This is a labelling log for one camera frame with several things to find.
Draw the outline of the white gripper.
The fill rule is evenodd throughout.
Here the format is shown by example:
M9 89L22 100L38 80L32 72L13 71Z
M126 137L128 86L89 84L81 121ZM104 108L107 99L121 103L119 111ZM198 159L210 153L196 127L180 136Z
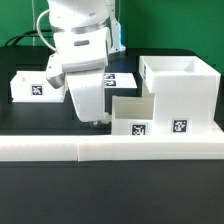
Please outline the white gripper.
M107 125L111 115L105 114L104 70L67 73L67 84L81 122L91 122L91 126Z

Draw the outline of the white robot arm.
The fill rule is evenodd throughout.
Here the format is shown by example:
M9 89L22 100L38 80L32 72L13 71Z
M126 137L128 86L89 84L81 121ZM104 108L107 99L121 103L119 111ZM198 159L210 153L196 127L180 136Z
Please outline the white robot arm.
M67 85L82 122L105 121L104 74L109 56L123 51L113 0L47 0L56 62L47 80Z

